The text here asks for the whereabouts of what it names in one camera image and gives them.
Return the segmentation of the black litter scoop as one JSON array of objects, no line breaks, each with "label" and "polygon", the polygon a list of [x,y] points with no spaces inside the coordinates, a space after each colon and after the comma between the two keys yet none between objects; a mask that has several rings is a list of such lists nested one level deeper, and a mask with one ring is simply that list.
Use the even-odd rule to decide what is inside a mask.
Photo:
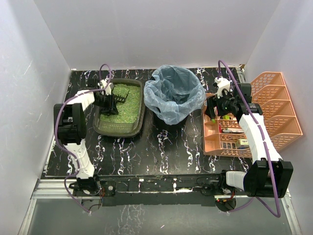
[{"label": "black litter scoop", "polygon": [[115,102],[118,103],[125,103],[128,95],[129,95],[130,90],[128,88],[114,88],[113,90],[113,95],[114,95],[114,100]]}]

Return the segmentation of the dark green litter box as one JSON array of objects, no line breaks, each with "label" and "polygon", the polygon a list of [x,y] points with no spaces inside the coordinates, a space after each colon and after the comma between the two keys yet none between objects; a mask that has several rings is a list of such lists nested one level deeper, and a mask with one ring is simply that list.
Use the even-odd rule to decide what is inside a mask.
[{"label": "dark green litter box", "polygon": [[137,135],[143,123],[144,113],[145,113],[145,104],[144,104],[144,95],[143,95],[143,85],[140,81],[133,79],[124,79],[124,78],[115,78],[112,80],[112,83],[115,84],[126,84],[130,86],[139,86],[141,89],[140,93],[140,108],[137,120],[134,123],[111,123],[105,122],[100,119],[100,107],[96,107],[93,128],[94,130],[105,136],[116,137],[116,138],[131,138]]}]

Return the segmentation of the blue plastic bag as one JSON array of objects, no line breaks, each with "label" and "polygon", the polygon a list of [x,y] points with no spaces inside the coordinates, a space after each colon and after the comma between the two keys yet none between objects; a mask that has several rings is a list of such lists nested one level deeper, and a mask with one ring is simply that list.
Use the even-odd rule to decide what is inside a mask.
[{"label": "blue plastic bag", "polygon": [[190,113],[201,109],[205,89],[189,69],[162,65],[144,86],[144,103],[167,125],[182,122]]}]

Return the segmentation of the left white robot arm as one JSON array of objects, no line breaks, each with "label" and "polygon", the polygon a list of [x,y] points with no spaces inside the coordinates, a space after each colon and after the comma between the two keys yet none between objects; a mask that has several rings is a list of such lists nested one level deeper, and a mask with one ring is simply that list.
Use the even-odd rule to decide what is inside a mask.
[{"label": "left white robot arm", "polygon": [[87,125],[84,111],[95,105],[107,115],[117,115],[114,84],[101,80],[95,89],[80,90],[63,104],[54,105],[54,134],[56,143],[72,158],[76,178],[86,180],[94,176],[95,168],[86,148]]}]

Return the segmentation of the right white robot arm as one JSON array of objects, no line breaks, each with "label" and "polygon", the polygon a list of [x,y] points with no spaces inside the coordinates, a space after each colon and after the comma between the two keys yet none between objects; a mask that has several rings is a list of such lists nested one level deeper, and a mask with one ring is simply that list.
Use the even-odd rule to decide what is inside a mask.
[{"label": "right white robot arm", "polygon": [[230,81],[221,78],[216,79],[213,86],[217,92],[207,98],[204,113],[210,119],[232,114],[246,136],[253,159],[246,173],[224,171],[222,186],[241,189],[249,197],[284,197],[293,166],[283,161],[274,148],[261,106],[252,101],[251,85],[243,83],[232,88]]}]

